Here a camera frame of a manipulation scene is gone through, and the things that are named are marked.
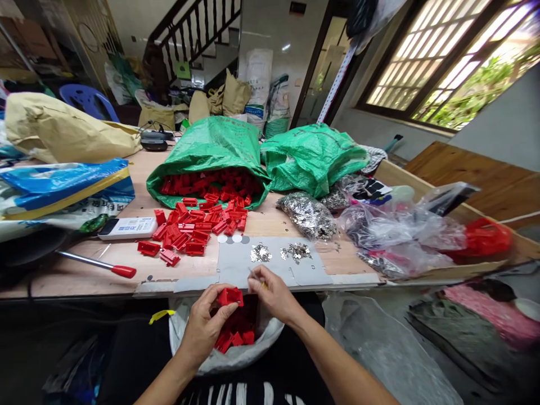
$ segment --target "pink fabric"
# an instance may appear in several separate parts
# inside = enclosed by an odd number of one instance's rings
[[[524,316],[512,303],[495,301],[465,284],[445,289],[444,293],[449,300],[491,322],[513,349],[526,350],[540,340],[540,322]]]

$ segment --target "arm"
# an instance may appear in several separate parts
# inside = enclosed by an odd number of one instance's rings
[[[249,278],[250,290],[268,307],[273,316],[289,325],[308,349],[317,370],[335,403],[344,405],[398,404],[371,374],[349,356],[293,297],[283,280],[265,266]]]
[[[230,284],[214,284],[191,307],[186,331],[175,355],[146,391],[136,405],[173,405],[195,373],[212,352],[223,324],[238,308],[238,304],[221,307],[214,317],[210,309],[218,294]]]

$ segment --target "staircase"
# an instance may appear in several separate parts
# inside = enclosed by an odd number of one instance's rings
[[[172,84],[204,87],[238,58],[240,8],[241,0],[176,1],[150,34],[143,57],[157,93]],[[185,71],[185,62],[191,77],[180,80],[176,72]]]

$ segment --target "tape measure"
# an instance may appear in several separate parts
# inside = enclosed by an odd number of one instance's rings
[[[343,58],[343,62],[341,63],[341,66],[339,67],[339,70],[337,71],[337,75],[336,75],[336,78],[334,79],[334,83],[332,84],[332,87],[330,88],[330,93],[328,93],[325,104],[322,106],[321,113],[319,114],[319,118],[317,119],[317,124],[321,124],[324,122],[326,118],[326,114],[328,114],[328,110],[330,106],[332,105],[332,101],[334,101],[334,97],[336,96],[339,86],[341,85],[341,82],[343,81],[343,77],[345,77],[345,72],[347,71],[347,68],[349,67],[350,61],[353,58],[353,55],[356,52],[356,49],[358,48],[358,45],[360,44],[360,40],[361,40],[361,35],[358,35],[355,38],[353,38],[353,40],[351,41],[349,50],[345,54],[345,57]]]

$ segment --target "yellow tape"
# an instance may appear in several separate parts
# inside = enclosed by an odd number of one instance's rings
[[[155,321],[163,318],[165,315],[169,314],[170,316],[174,315],[174,311],[171,309],[164,309],[160,312],[156,312],[152,317],[150,318],[149,325],[153,324]]]
[[[60,201],[54,202],[51,205],[47,205],[31,211],[24,211],[18,214],[5,215],[3,219],[8,221],[29,221],[31,219],[43,217],[44,215],[52,214],[54,212],[60,211],[63,208],[66,208],[67,206],[75,204],[80,200],[84,200],[85,198],[88,198],[95,193],[104,190],[109,186],[112,186],[114,183],[118,183],[120,180],[128,177],[128,168],[123,168],[122,170],[119,170],[118,172],[110,175],[109,177],[106,177],[98,181],[97,183],[94,183],[90,187],[87,187],[84,190],[72,194],[69,197],[66,197]]]

